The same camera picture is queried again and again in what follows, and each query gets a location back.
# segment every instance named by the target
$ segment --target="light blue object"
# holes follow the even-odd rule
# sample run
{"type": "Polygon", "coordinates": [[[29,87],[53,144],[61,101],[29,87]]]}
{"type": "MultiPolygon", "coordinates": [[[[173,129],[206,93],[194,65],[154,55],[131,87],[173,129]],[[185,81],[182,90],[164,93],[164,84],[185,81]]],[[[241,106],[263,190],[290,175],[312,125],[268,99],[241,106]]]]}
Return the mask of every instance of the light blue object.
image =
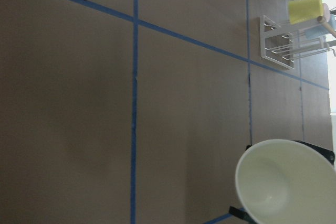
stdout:
{"type": "MultiPolygon", "coordinates": [[[[335,16],[333,14],[330,15],[329,25],[335,30],[336,29],[336,21],[335,16]]],[[[328,30],[326,30],[323,26],[316,26],[309,28],[304,31],[304,34],[306,35],[307,39],[315,39],[317,37],[320,37],[322,35],[328,34],[328,30]]]]}

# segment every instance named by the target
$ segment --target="drying rack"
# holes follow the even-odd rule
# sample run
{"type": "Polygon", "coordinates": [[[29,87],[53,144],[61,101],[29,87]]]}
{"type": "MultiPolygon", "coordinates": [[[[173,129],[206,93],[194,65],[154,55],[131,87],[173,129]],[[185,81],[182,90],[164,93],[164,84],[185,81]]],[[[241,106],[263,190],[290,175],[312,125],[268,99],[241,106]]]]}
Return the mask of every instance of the drying rack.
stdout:
{"type": "Polygon", "coordinates": [[[336,40],[326,41],[325,36],[305,39],[303,30],[309,27],[323,26],[336,38],[336,32],[323,16],[304,22],[290,24],[276,23],[265,15],[260,17],[261,56],[285,68],[294,68],[294,60],[335,50],[336,40]]]}

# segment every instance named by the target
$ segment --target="yellow block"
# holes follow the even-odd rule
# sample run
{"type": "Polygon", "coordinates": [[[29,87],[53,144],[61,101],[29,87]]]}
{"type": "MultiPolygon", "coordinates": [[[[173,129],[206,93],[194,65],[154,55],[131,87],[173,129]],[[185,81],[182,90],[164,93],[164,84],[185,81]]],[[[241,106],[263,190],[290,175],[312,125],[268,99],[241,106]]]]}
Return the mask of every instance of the yellow block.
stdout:
{"type": "Polygon", "coordinates": [[[288,2],[291,24],[323,16],[322,0],[292,0],[288,2]]]}

